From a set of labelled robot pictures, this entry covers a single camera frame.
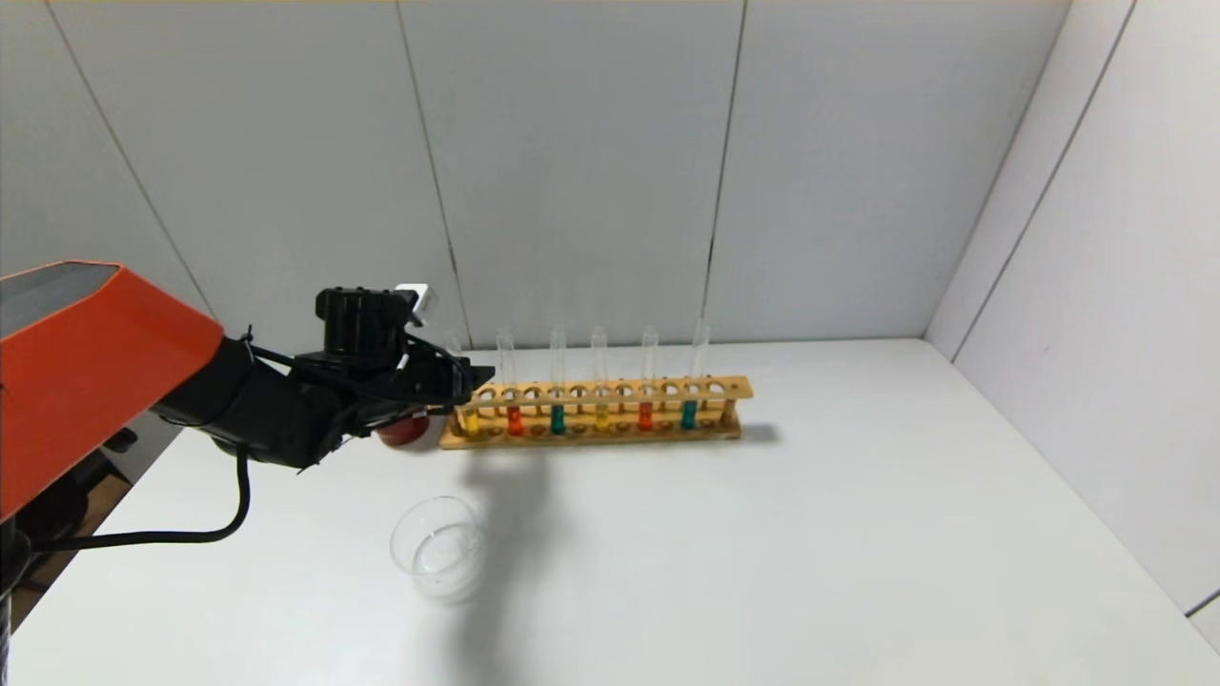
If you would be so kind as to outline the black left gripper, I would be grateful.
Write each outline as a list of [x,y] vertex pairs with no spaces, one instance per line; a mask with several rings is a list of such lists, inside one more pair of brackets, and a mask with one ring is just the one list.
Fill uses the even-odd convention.
[[409,402],[431,406],[466,403],[497,376],[490,365],[468,365],[465,356],[453,356],[444,349],[411,348],[396,370],[396,391]]

